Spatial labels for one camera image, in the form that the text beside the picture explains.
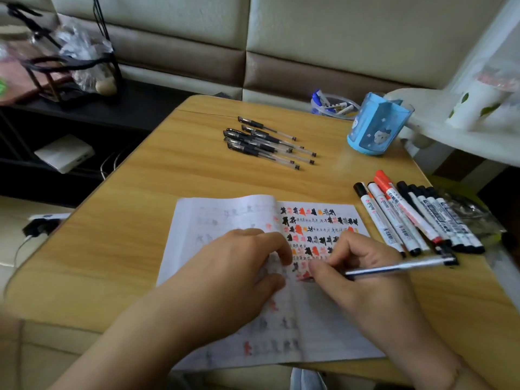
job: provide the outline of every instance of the notebook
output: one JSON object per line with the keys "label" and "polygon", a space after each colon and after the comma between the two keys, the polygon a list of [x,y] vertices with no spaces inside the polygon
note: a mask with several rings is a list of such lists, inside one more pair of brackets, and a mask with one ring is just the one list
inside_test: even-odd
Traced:
{"label": "notebook", "polygon": [[200,248],[236,228],[279,231],[293,262],[276,253],[261,269],[287,280],[261,314],[237,333],[195,350],[175,370],[211,370],[284,362],[383,357],[315,283],[302,282],[311,258],[326,259],[343,230],[368,236],[353,205],[277,201],[273,196],[179,199],[157,285],[175,274]]}

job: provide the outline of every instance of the hand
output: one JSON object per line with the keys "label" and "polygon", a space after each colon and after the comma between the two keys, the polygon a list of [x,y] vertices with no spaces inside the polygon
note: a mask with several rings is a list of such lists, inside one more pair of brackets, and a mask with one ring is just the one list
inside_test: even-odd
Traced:
{"label": "hand", "polygon": [[174,301],[173,319],[176,325],[183,323],[193,347],[235,333],[285,286],[279,274],[255,282],[267,256],[275,251],[283,265],[291,263],[291,249],[279,232],[232,230],[205,245],[158,288]]}
{"label": "hand", "polygon": [[337,269],[400,262],[399,252],[361,234],[344,231],[327,262],[311,261],[320,287],[345,309],[360,331],[407,374],[417,388],[447,388],[458,356],[424,316],[405,273],[345,279]]}

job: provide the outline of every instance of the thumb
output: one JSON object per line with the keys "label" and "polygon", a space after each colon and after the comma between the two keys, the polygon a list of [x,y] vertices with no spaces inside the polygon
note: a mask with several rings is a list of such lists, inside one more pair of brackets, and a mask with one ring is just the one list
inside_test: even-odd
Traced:
{"label": "thumb", "polygon": [[322,290],[346,310],[354,306],[356,285],[345,279],[338,271],[320,259],[311,260],[310,273]]}
{"label": "thumb", "polygon": [[254,290],[255,309],[260,311],[264,304],[275,294],[278,290],[285,286],[285,278],[280,274],[266,275],[260,282],[258,282]]}

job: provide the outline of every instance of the red marker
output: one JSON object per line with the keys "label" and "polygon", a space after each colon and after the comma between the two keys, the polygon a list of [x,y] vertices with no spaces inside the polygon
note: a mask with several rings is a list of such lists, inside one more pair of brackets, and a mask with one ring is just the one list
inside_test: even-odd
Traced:
{"label": "red marker", "polygon": [[375,173],[374,182],[377,183],[379,188],[386,193],[395,205],[401,208],[412,223],[421,230],[430,241],[435,244],[443,241],[443,238],[439,233],[435,231],[435,229],[425,221],[410,204],[408,204],[408,202],[397,192],[396,189],[392,187],[392,185],[390,185],[391,181],[389,177],[387,177],[382,170]]}

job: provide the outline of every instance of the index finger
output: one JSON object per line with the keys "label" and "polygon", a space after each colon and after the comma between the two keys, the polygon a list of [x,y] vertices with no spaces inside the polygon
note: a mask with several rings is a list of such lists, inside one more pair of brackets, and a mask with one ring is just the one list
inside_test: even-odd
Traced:
{"label": "index finger", "polygon": [[394,257],[395,253],[397,253],[397,250],[363,234],[343,231],[332,254],[328,257],[327,263],[336,267],[344,262],[348,263],[358,259],[361,266],[365,267],[367,265],[366,258],[369,256],[388,256],[390,259]]}
{"label": "index finger", "polygon": [[266,232],[257,235],[256,238],[259,241],[259,253],[262,263],[265,261],[265,257],[272,252],[278,253],[283,265],[289,265],[292,262],[291,247],[282,234],[277,231]]}

